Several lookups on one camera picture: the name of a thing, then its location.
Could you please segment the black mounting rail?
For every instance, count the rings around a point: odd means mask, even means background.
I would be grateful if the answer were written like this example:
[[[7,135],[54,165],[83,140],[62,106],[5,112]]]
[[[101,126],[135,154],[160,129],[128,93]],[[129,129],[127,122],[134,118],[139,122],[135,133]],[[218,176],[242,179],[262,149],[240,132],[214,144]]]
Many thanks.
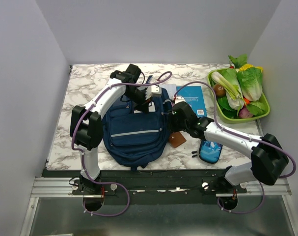
[[[97,179],[100,184],[83,179],[78,171],[45,170],[42,177],[68,177],[72,194],[93,205],[214,204],[219,195],[235,197],[246,193],[246,187],[240,185],[228,189],[215,186],[223,172],[223,169],[103,170]]]

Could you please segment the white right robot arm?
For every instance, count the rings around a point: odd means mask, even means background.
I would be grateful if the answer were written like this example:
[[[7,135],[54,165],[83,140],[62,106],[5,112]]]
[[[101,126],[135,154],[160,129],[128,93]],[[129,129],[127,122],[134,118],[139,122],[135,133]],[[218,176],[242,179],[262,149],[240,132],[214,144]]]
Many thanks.
[[[251,160],[239,166],[227,167],[215,180],[215,186],[224,193],[243,182],[255,180],[272,186],[289,163],[288,156],[271,134],[252,136],[225,128],[211,118],[198,117],[186,102],[175,104],[169,115],[169,128],[172,132],[184,131],[193,138],[217,142]]]

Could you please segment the white book with pink roses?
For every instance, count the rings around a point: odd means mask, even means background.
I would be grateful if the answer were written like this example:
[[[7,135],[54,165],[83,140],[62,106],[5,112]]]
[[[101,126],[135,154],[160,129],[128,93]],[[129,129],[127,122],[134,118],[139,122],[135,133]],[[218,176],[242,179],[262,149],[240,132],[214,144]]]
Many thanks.
[[[175,84],[161,84],[161,88],[166,89],[169,98],[172,100],[177,92],[177,86]]]

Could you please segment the brown round fruit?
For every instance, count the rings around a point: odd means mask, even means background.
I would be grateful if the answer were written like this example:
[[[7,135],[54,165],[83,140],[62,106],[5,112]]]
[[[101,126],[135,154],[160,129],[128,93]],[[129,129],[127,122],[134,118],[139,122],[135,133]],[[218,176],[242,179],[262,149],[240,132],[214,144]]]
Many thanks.
[[[226,95],[225,88],[222,85],[215,84],[213,86],[213,89],[215,91],[216,97],[224,97]]]

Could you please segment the white green bok choy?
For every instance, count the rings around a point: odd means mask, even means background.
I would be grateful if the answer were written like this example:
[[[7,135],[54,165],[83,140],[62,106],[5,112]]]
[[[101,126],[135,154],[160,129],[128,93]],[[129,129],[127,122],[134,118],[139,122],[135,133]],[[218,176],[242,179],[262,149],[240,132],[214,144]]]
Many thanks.
[[[237,79],[236,69],[227,68],[221,71],[214,71],[211,74],[211,79],[225,88],[229,106],[239,112],[244,106],[244,99]]]

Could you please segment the blue pencil case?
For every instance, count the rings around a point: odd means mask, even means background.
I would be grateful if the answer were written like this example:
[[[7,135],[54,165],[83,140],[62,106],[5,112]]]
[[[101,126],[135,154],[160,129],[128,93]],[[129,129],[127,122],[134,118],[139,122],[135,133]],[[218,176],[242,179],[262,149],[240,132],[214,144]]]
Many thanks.
[[[220,158],[222,148],[222,144],[202,140],[198,150],[199,158],[206,163],[215,164]]]

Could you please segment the green plastic vegetable tray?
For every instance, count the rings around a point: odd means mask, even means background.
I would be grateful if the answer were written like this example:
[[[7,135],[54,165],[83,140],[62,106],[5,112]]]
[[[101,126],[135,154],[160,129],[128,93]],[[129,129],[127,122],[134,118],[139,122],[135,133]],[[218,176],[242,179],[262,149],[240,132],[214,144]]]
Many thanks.
[[[260,67],[214,70],[208,74],[208,83],[215,91],[218,113],[226,123],[249,122],[270,113]]]

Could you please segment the aluminium frame rail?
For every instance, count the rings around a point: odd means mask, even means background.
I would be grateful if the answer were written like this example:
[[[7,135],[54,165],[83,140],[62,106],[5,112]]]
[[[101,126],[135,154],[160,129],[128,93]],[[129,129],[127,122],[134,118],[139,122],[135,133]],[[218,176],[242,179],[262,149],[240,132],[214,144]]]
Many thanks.
[[[72,194],[68,177],[34,180],[20,235],[74,236],[82,218],[81,197]]]

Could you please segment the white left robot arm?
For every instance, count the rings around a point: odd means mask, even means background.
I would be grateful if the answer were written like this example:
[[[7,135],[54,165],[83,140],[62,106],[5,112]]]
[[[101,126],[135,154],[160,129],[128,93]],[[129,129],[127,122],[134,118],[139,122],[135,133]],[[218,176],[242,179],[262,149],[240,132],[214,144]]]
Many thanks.
[[[141,74],[141,69],[134,64],[129,64],[125,71],[112,72],[105,87],[90,102],[72,109],[71,148],[80,153],[81,177],[85,179],[83,187],[89,194],[96,194],[101,187],[97,179],[101,172],[98,146],[104,136],[102,119],[106,112],[121,96],[134,102],[137,111],[149,112],[149,99],[138,89],[142,86],[137,83]]]

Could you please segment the green lettuce head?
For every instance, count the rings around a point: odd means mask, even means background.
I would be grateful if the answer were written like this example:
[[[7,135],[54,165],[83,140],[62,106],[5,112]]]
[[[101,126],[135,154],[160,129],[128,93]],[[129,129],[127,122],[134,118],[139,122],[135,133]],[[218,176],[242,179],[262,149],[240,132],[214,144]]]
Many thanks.
[[[262,71],[260,68],[250,67],[237,72],[243,96],[249,101],[258,101],[262,95]]]

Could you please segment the navy blue student backpack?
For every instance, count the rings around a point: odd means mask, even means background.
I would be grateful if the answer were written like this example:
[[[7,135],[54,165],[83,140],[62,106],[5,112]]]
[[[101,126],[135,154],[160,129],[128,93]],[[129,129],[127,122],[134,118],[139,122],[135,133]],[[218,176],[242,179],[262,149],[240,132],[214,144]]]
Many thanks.
[[[151,101],[153,111],[135,112],[136,103],[121,96],[103,117],[103,141],[114,160],[135,171],[158,159],[168,142],[168,111],[171,101],[166,89]]]

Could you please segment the teal blue hardcover book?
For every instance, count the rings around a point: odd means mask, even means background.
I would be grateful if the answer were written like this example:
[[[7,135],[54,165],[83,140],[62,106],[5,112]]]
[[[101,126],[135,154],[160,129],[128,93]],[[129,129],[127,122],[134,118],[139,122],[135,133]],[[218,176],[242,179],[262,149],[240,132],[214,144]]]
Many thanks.
[[[187,86],[181,89],[176,96],[184,97],[185,102],[190,105],[198,117],[207,116],[201,86]]]

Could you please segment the purple onion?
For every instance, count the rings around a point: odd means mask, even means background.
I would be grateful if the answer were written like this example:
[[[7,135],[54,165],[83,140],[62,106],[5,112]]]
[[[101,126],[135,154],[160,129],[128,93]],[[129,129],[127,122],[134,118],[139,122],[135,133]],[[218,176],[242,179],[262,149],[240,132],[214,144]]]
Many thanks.
[[[238,117],[239,117],[239,118],[242,118],[242,119],[244,119],[244,118],[252,118],[252,117],[253,117],[253,114],[251,114],[251,113],[249,112],[249,110],[248,110],[246,107],[243,107],[243,108],[239,111],[239,113],[238,113]]]

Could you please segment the brown leather wallet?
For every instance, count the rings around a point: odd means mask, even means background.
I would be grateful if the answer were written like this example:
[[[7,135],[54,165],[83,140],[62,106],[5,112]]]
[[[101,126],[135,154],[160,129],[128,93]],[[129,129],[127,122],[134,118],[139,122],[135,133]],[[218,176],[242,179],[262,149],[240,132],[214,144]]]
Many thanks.
[[[168,142],[171,144],[173,148],[177,148],[183,143],[186,142],[185,137],[182,135],[181,132],[173,132],[170,134]]]

